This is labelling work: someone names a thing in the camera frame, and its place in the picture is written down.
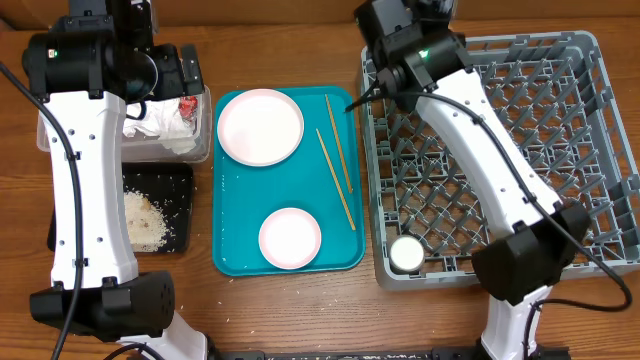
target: table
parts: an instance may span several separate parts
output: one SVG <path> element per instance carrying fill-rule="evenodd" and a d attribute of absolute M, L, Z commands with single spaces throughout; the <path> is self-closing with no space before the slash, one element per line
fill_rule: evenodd
<path fill-rule="evenodd" d="M 589 30 L 599 40 L 627 136 L 640 156 L 640 21 L 637 18 L 456 22 L 468 36 Z M 26 81 L 20 58 L 32 33 L 0 33 L 0 61 Z M 356 95 L 363 42 L 355 25 L 162 29 L 157 42 L 195 43 L 214 100 L 256 87 L 335 84 Z M 53 255 L 46 235 L 53 207 L 48 154 L 35 146 L 35 108 L 0 79 L 0 351 L 2 358 L 50 356 L 58 330 L 29 314 L 29 294 L 49 286 Z M 360 143 L 361 190 L 367 199 Z M 211 260 L 211 160 L 197 164 L 191 245 L 185 254 L 139 256 L 141 271 L 166 269 L 176 310 L 221 350 L 265 352 L 420 350 L 472 345 L 487 317 L 478 286 L 390 293 L 376 283 L 370 235 L 364 260 L 346 272 L 230 279 Z M 625 277 L 640 298 L 640 273 Z M 553 296 L 614 304 L 605 278 L 566 281 Z M 570 346 L 574 359 L 637 359 L 640 306 L 622 314 L 547 307 L 538 340 Z M 102 359 L 115 349 L 69 336 L 65 359 Z"/>

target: wooden chopstick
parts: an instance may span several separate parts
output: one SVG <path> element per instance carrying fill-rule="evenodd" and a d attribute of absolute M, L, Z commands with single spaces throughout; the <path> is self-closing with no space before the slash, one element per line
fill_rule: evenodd
<path fill-rule="evenodd" d="M 338 189 L 338 193 L 340 194 L 340 199 L 342 200 L 342 206 L 344 206 L 344 211 L 347 213 L 347 217 L 349 218 L 349 223 L 351 224 L 351 230 L 356 231 L 356 225 L 353 223 L 353 219 L 351 218 L 351 212 L 349 211 L 347 200 L 344 199 L 344 194 L 342 193 L 342 189 L 340 188 L 340 183 L 338 182 L 338 177 L 336 176 L 336 172 L 335 170 L 333 170 L 333 165 L 331 164 L 329 153 L 327 153 L 327 148 L 324 146 L 324 141 L 322 141 L 322 135 L 320 135 L 320 130 L 316 129 L 316 133 L 318 133 L 318 139 L 320 139 L 320 145 L 322 145 L 322 151 L 324 151 L 324 157 L 325 159 L 327 159 L 329 170 L 331 170 L 331 175 L 333 175 L 333 181 L 336 183 L 336 188 Z"/>
<path fill-rule="evenodd" d="M 331 103 L 329 102 L 329 96 L 327 94 L 324 94 L 324 98 L 327 100 L 327 108 L 329 109 L 331 126 L 333 126 L 333 135 L 336 137 L 336 144 L 338 144 L 338 153 L 340 154 L 340 161 L 342 161 L 342 170 L 344 171 L 344 177 L 347 179 L 347 190 L 349 190 L 349 194 L 351 194 L 353 192 L 353 187 L 351 186 L 351 179 L 349 178 L 349 170 L 347 170 L 347 163 L 344 161 L 344 154 L 342 153 L 342 145 L 340 144 L 340 137 L 338 136 L 336 121 L 333 119 L 333 111 L 331 111 Z"/>

